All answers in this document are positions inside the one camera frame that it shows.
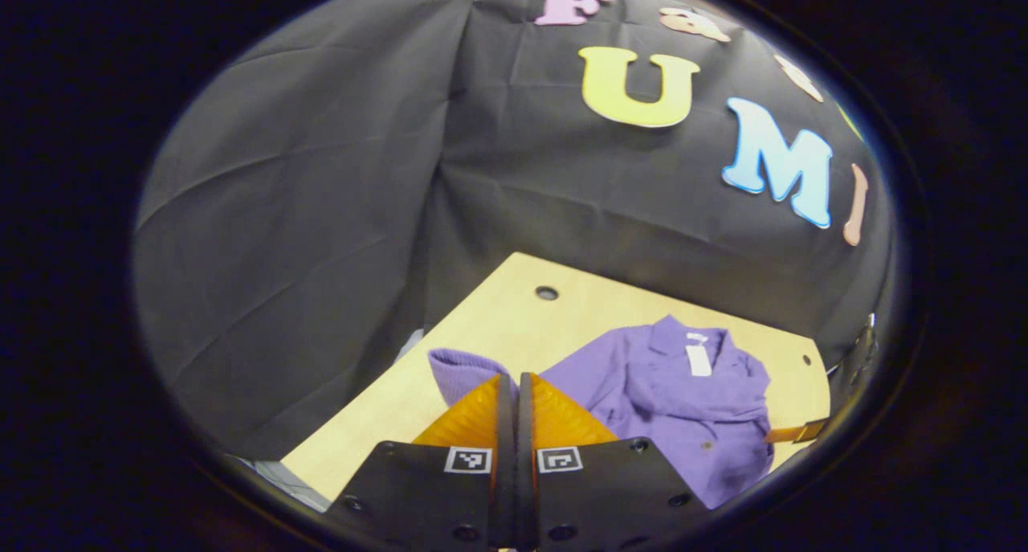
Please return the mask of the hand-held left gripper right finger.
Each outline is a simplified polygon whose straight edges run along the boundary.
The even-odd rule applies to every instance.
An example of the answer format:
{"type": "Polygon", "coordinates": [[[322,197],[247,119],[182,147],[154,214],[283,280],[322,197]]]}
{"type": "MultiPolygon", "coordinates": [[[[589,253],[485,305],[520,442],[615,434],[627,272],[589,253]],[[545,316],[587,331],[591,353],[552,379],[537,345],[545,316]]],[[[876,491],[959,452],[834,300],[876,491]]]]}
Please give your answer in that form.
{"type": "Polygon", "coordinates": [[[566,394],[521,375],[517,548],[661,551],[704,532],[710,511],[657,443],[620,440],[566,394]]]}

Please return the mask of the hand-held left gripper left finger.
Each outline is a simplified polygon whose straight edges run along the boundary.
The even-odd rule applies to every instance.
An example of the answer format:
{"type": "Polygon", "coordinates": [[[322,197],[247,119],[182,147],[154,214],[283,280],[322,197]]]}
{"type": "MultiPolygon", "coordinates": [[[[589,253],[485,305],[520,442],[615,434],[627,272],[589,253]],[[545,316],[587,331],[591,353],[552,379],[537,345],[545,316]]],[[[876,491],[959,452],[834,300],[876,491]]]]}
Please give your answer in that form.
{"type": "Polygon", "coordinates": [[[376,550],[495,550],[513,507],[512,381],[475,387],[410,443],[382,441],[326,518],[376,550]]]}

